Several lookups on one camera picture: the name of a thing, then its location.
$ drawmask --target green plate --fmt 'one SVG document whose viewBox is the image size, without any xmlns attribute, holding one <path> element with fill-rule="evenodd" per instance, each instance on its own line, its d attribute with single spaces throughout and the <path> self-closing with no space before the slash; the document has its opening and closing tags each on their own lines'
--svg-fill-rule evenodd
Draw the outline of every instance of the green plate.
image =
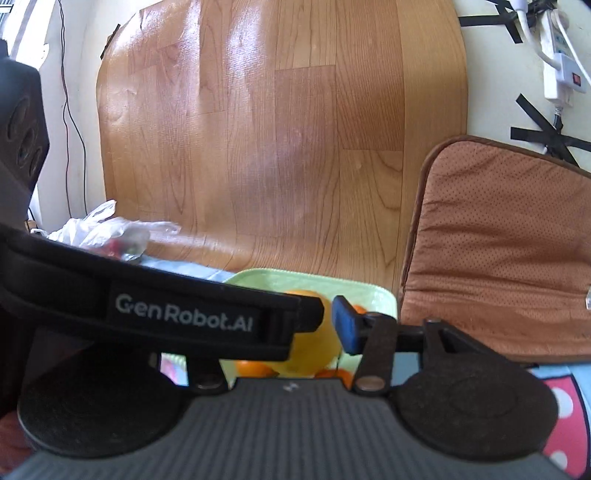
<svg viewBox="0 0 591 480">
<path fill-rule="evenodd" d="M 337 295 L 343 295 L 349 303 L 358 304 L 370 312 L 380 312 L 397 317 L 396 297 L 382 287 L 341 278 L 321 277 L 305 273 L 273 270 L 272 268 L 253 268 L 237 273 L 225 281 L 231 285 L 257 288 L 259 290 L 285 292 L 288 290 L 312 290 L 324 295 L 330 301 Z M 350 356 L 344 353 L 339 367 L 355 372 L 361 356 Z M 236 369 L 233 362 L 222 362 L 228 380 L 235 378 Z M 330 368 L 336 366 L 336 359 Z"/>
</svg>

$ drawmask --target black cable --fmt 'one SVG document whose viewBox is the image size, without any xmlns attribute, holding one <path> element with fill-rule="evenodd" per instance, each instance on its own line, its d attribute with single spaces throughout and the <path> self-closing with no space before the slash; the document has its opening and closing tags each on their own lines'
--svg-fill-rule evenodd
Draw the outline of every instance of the black cable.
<svg viewBox="0 0 591 480">
<path fill-rule="evenodd" d="M 29 213 L 31 214 L 31 218 L 33 219 L 33 222 L 37 223 L 37 221 L 35 220 L 35 215 L 33 215 L 33 211 L 31 210 L 31 207 L 29 207 Z"/>
<path fill-rule="evenodd" d="M 88 206 L 86 204 L 86 144 L 84 143 L 84 139 L 82 138 L 82 134 L 78 129 L 78 125 L 74 121 L 72 117 L 72 112 L 70 110 L 70 97 L 68 95 L 68 88 L 66 86 L 66 68 L 65 68 L 65 58 L 66 58 L 66 23 L 64 21 L 64 8 L 61 3 L 61 0 L 57 0 L 60 5 L 60 18 L 61 18 L 61 85 L 64 89 L 64 95 L 66 96 L 66 103 L 64 103 L 64 109 L 61 113 L 61 119 L 64 122 L 64 126 L 66 127 L 66 200 L 68 202 L 68 212 L 70 214 L 70 218 L 72 217 L 72 208 L 70 207 L 70 192 L 68 190 L 68 172 L 70 170 L 70 141 L 69 141 L 69 129 L 68 124 L 66 121 L 66 109 L 68 110 L 68 116 L 72 121 L 72 125 L 76 129 L 76 133 L 78 134 L 78 138 L 80 138 L 80 143 L 82 144 L 82 151 L 84 155 L 84 175 L 83 175 L 83 197 L 84 197 L 84 211 L 88 215 Z"/>
<path fill-rule="evenodd" d="M 564 125 L 562 123 L 562 115 L 559 114 L 554 114 L 554 122 L 553 122 L 553 127 L 556 129 L 556 131 L 561 134 L 562 133 L 562 129 L 564 128 Z"/>
</svg>

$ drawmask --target brown cushion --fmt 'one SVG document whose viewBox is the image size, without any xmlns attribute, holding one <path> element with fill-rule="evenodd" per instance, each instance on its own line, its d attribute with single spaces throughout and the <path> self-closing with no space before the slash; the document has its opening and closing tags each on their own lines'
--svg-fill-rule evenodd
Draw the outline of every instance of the brown cushion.
<svg viewBox="0 0 591 480">
<path fill-rule="evenodd" d="M 521 361 L 591 359 L 591 176 L 475 137 L 427 159 L 402 323 L 439 317 Z"/>
</svg>

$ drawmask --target gray gripper base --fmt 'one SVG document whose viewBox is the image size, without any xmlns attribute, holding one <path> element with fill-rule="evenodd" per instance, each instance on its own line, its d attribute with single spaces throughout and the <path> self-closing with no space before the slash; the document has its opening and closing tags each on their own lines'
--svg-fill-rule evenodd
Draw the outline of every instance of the gray gripper base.
<svg viewBox="0 0 591 480">
<path fill-rule="evenodd" d="M 38 452 L 8 480 L 567 480 L 541 454 L 457 460 L 423 446 L 382 399 L 340 380 L 239 380 L 195 399 L 167 435 L 110 459 Z"/>
</svg>

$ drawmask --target window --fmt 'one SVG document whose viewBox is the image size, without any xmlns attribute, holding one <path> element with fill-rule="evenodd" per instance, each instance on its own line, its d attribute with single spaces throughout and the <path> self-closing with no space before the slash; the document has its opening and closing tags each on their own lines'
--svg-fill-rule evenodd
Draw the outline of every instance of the window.
<svg viewBox="0 0 591 480">
<path fill-rule="evenodd" d="M 12 4 L 9 14 L 0 18 L 0 33 L 8 43 L 10 56 L 38 69 L 49 52 L 45 43 L 51 13 L 56 0 L 0 0 Z"/>
</svg>

